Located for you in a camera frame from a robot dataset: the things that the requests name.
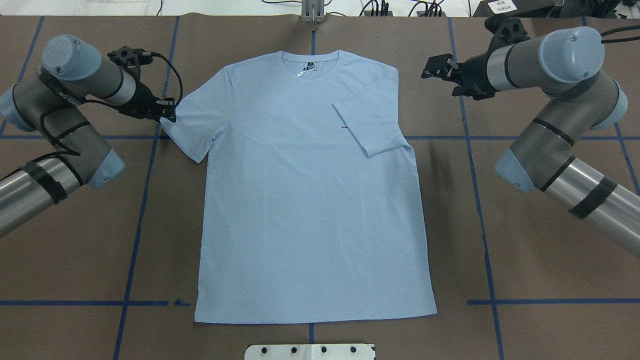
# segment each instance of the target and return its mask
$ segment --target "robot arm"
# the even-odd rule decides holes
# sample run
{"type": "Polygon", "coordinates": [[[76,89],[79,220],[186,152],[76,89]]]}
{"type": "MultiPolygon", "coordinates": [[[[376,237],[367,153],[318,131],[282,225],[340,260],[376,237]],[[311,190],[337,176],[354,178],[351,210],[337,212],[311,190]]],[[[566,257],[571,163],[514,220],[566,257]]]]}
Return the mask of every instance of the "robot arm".
{"type": "Polygon", "coordinates": [[[453,95],[475,100],[498,91],[540,87],[549,103],[495,166],[511,184],[539,189],[640,258],[640,198],[569,153],[588,129],[603,129],[627,110],[620,86],[600,70],[604,46],[597,31],[565,29],[529,39],[518,19],[491,17],[489,50],[455,64],[432,57],[423,78],[459,86],[453,95]]]}
{"type": "Polygon", "coordinates": [[[76,37],[60,35],[44,49],[37,74],[0,97],[5,120],[23,131],[38,130],[56,148],[0,181],[0,237],[80,186],[99,188],[124,170],[118,154],[76,106],[99,102],[139,119],[175,121],[173,99],[154,97],[140,82],[140,65],[153,56],[164,58],[128,47],[107,58],[76,37]],[[102,101],[86,100],[87,95],[102,101]]]}

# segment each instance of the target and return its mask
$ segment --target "folded sleeve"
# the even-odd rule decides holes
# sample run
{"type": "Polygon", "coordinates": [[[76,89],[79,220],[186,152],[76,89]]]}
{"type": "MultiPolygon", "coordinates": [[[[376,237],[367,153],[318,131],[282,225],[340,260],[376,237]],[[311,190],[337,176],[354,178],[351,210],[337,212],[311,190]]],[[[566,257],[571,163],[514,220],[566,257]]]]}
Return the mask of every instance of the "folded sleeve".
{"type": "Polygon", "coordinates": [[[225,67],[180,102],[175,123],[164,118],[160,123],[178,147],[199,163],[227,128],[232,101],[233,86],[225,67]]]}
{"type": "Polygon", "coordinates": [[[333,107],[368,157],[409,146],[398,126],[396,69],[333,102],[333,107]]]}

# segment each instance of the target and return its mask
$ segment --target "clothing tag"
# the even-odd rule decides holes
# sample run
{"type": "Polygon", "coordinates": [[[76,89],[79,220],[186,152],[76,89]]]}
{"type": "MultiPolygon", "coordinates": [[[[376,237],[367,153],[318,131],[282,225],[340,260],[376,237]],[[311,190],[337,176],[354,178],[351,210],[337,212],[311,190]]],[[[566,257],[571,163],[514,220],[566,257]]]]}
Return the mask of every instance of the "clothing tag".
{"type": "Polygon", "coordinates": [[[498,0],[487,3],[493,13],[506,13],[518,10],[512,0],[498,0]]]}
{"type": "Polygon", "coordinates": [[[304,75],[304,73],[310,72],[310,71],[316,71],[316,65],[314,63],[307,63],[305,65],[305,68],[298,73],[298,77],[301,77],[302,75],[304,75]]]}

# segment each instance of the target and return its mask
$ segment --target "brown table surface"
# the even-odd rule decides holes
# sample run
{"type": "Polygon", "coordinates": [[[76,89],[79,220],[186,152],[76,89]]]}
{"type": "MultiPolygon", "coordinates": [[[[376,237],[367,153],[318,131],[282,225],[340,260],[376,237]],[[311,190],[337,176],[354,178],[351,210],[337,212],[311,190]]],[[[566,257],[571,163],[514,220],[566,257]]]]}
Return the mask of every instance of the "brown table surface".
{"type": "MultiPolygon", "coordinates": [[[[599,31],[639,24],[584,19],[599,31]]],[[[582,19],[524,19],[532,37],[582,19]]],[[[400,71],[400,125],[418,161],[438,313],[297,325],[193,322],[205,168],[151,120],[95,104],[83,113],[127,170],[87,186],[0,240],[2,359],[242,359],[250,344],[371,343],[378,359],[639,359],[640,261],[493,165],[547,99],[538,89],[473,101],[423,80],[429,56],[486,51],[482,19],[0,17],[0,90],[34,73],[48,39],[81,37],[171,56],[190,93],[222,66],[285,50],[343,49],[400,71]]],[[[604,69],[630,104],[619,126],[589,132],[576,156],[638,193],[639,44],[606,45],[604,69]]],[[[159,95],[160,61],[142,80],[159,95]]],[[[174,77],[168,95],[177,95],[174,77]]],[[[0,174],[51,151],[34,133],[0,130],[0,174]]]]}

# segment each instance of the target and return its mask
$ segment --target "t-shirt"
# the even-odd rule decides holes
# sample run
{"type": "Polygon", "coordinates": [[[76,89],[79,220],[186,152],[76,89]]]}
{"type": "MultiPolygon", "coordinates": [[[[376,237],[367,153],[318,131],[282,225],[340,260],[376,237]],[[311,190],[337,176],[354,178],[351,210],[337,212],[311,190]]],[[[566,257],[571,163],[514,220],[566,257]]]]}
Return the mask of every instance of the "t-shirt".
{"type": "Polygon", "coordinates": [[[398,71],[345,51],[221,69],[162,126],[207,153],[195,321],[303,323],[436,312],[398,71]]]}

